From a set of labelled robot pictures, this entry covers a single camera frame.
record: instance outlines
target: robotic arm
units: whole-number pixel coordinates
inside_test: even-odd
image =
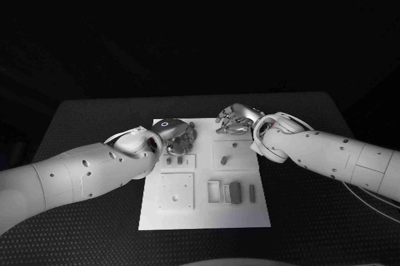
[[[105,143],[77,147],[47,160],[0,172],[0,235],[46,210],[97,197],[143,178],[162,153],[184,155],[195,140],[194,124],[161,120],[115,134]]]
[[[277,163],[290,158],[302,168],[400,201],[400,152],[315,131],[296,119],[309,127],[305,131],[292,119],[236,103],[218,114],[217,133],[243,134],[251,127],[250,148],[259,155]]]

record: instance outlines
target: black table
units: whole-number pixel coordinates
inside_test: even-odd
[[[352,137],[326,93],[73,100],[59,106],[33,162],[138,125],[149,128],[152,119],[215,117],[234,102],[266,114],[289,113],[315,130]],[[292,161],[277,164],[259,156],[259,166],[272,228],[138,231],[143,179],[132,180],[11,228],[0,237],[0,265],[179,265],[223,257],[400,265],[400,224],[338,181]]]

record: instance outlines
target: black background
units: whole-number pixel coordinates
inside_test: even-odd
[[[398,0],[30,0],[2,15],[1,167],[86,98],[326,91],[398,148],[398,19]]]

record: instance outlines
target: table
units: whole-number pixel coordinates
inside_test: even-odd
[[[315,130],[352,138],[323,92],[70,100],[59,106],[33,162],[138,125],[149,128],[152,119],[214,117],[234,102],[266,114],[292,114]],[[143,179],[132,180],[13,227],[0,237],[0,265],[181,265],[225,257],[398,265],[400,224],[338,181],[292,161],[257,159],[272,228],[138,231]]]

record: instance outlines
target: white robotic arm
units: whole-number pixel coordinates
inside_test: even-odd
[[[0,172],[0,235],[46,210],[97,197],[143,178],[162,146],[184,155],[195,139],[194,125],[166,119],[152,131],[138,127],[105,143],[77,147],[47,160]]]
[[[400,152],[326,132],[305,131],[283,113],[264,116],[257,111],[243,123],[237,118],[240,110],[246,109],[256,111],[241,104],[221,111],[217,122],[221,118],[224,121],[217,133],[240,134],[243,127],[234,126],[251,126],[254,141],[250,148],[259,155],[279,163],[290,158],[305,169],[400,201]]]

